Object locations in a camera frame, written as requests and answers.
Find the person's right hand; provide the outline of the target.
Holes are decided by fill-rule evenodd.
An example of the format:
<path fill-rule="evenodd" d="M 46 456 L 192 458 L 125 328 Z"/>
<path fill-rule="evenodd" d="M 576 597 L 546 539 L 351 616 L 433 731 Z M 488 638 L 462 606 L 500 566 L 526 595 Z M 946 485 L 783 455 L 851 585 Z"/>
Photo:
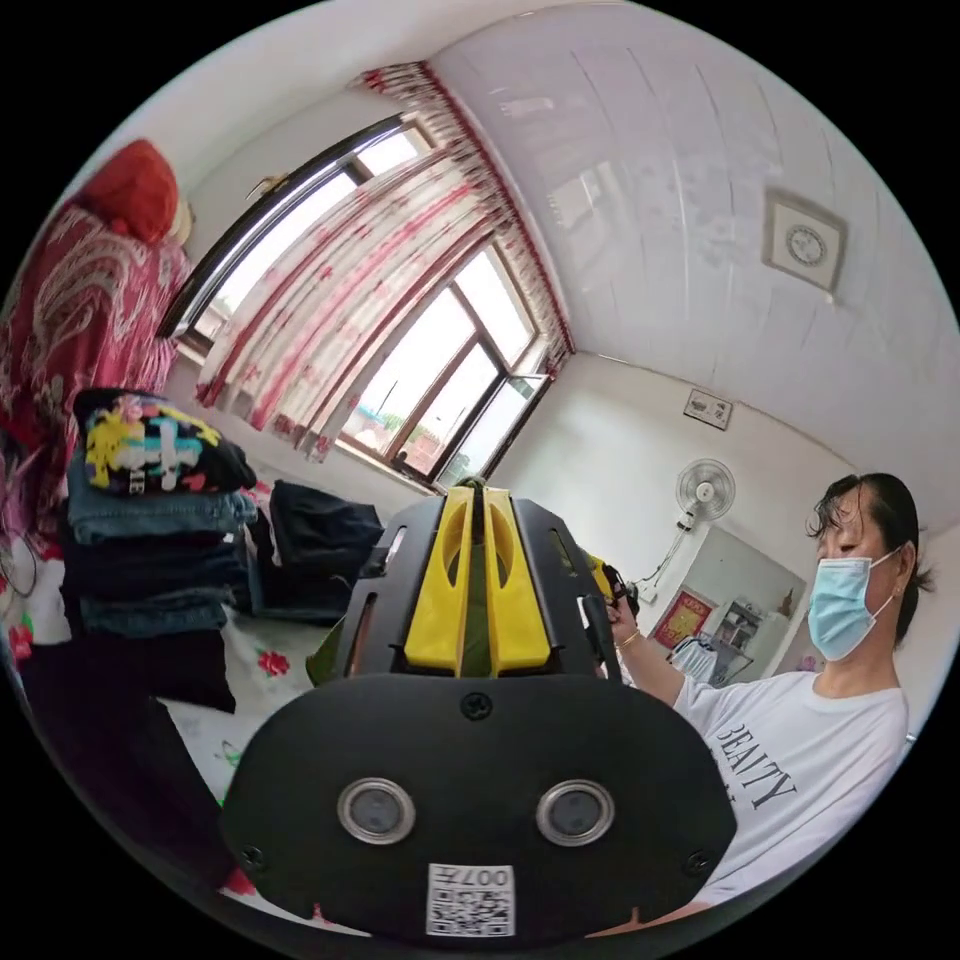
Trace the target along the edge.
<path fill-rule="evenodd" d="M 636 622 L 635 613 L 626 595 L 612 600 L 608 604 L 606 612 L 614 644 L 618 651 L 622 651 L 638 639 L 643 639 Z"/>

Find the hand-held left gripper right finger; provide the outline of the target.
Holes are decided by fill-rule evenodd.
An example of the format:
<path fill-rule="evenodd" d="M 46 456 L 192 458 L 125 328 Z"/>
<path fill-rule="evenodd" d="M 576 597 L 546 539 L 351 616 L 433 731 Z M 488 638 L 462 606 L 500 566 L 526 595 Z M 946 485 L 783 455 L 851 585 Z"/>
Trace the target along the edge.
<path fill-rule="evenodd" d="M 509 492 L 483 497 L 486 612 L 494 668 L 544 668 L 551 647 Z"/>

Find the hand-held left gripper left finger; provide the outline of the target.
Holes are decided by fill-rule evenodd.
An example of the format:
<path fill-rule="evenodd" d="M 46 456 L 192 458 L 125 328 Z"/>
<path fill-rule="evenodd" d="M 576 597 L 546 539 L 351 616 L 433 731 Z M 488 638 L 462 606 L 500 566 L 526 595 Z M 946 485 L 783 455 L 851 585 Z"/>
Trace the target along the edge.
<path fill-rule="evenodd" d="M 442 506 L 404 644 L 415 669 L 461 667 L 473 542 L 474 490 L 455 487 Z"/>

